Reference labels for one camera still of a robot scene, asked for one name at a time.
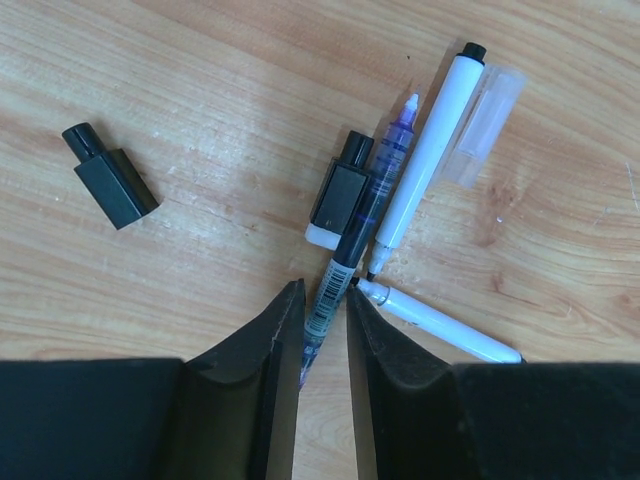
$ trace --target marker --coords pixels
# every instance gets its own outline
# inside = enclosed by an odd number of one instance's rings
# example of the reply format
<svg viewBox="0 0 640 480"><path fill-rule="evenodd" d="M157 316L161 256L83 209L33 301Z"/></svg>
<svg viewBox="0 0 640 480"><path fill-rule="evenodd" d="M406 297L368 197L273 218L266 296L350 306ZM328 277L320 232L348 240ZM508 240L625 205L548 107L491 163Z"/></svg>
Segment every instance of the marker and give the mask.
<svg viewBox="0 0 640 480"><path fill-rule="evenodd" d="M517 350L460 323L395 288L355 278L357 288L376 305L431 335L491 363L523 363Z"/></svg>
<svg viewBox="0 0 640 480"><path fill-rule="evenodd" d="M486 50L467 43L453 60L447 77L431 109L427 123L398 184L389 209L376 234L376 243L368 265L367 278L382 271L391 253L400 245L420 204L449 140L484 70Z"/></svg>
<svg viewBox="0 0 640 480"><path fill-rule="evenodd" d="M373 229L384 211L389 193L407 155L413 139L413 122L418 111L418 101L419 96L414 93L398 118L389 125L369 168L367 188L324 274L311 314L304 325L301 388L311 364L318 356L360 257L367 248Z"/></svg>

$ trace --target white marker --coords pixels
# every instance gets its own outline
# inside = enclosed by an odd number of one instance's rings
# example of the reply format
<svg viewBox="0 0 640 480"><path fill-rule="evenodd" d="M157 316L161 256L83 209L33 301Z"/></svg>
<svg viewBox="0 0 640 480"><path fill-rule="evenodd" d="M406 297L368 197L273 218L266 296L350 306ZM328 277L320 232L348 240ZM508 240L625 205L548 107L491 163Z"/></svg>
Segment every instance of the white marker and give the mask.
<svg viewBox="0 0 640 480"><path fill-rule="evenodd" d="M431 335L491 363L522 363L518 351L460 323L395 288L357 279L357 287L379 307Z"/></svg>
<svg viewBox="0 0 640 480"><path fill-rule="evenodd" d="M486 50L467 43L442 84L427 123L376 235L367 278L382 271L393 249L400 245L438 163L453 136L482 72Z"/></svg>

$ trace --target wooden table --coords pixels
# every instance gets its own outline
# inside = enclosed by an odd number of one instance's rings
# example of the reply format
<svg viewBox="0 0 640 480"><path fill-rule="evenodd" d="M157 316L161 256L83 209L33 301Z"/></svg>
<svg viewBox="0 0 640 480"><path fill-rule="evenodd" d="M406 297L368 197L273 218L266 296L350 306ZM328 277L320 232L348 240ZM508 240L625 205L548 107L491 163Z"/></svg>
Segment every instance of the wooden table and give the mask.
<svg viewBox="0 0 640 480"><path fill-rule="evenodd" d="M311 300L330 253L303 233L332 155L418 85L420 127L472 40L529 84L476 186L431 190L382 280L530 361L640 360L637 2L0 3L2 358L190 358L288 280ZM157 211L111 226L60 138L82 121ZM297 479L356 478L345 340L341 310Z"/></svg>

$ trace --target black marker cap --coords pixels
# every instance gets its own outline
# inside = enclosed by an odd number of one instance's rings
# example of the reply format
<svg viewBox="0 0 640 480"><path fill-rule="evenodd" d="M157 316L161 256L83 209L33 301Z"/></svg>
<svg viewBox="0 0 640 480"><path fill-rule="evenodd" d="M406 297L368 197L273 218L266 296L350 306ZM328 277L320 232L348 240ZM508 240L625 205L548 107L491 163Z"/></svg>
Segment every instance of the black marker cap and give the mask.
<svg viewBox="0 0 640 480"><path fill-rule="evenodd" d="M338 235L347 228L369 181L362 170L367 162L373 138L349 132L340 157L334 159L316 197L309 216L311 223Z"/></svg>
<svg viewBox="0 0 640 480"><path fill-rule="evenodd" d="M342 148L340 162L356 168L364 168L372 148L373 138L351 130Z"/></svg>
<svg viewBox="0 0 640 480"><path fill-rule="evenodd" d="M124 150L107 151L91 125L71 127L62 138L80 160L76 174L114 227L126 227L158 207Z"/></svg>
<svg viewBox="0 0 640 480"><path fill-rule="evenodd" d="M468 57L484 65L484 62L482 60L484 59L484 56L486 53L487 53L487 49L484 48L482 45L469 42L464 46L464 48L462 49L462 52L460 52L457 56Z"/></svg>

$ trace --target transparent pen cap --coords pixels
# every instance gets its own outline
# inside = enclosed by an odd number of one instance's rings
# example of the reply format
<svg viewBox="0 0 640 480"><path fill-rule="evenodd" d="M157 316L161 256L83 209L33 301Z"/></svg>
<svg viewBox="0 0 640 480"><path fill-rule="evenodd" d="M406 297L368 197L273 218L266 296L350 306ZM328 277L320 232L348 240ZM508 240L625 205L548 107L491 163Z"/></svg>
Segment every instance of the transparent pen cap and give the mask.
<svg viewBox="0 0 640 480"><path fill-rule="evenodd" d="M430 186L447 180L473 187L526 83L514 68L485 67Z"/></svg>

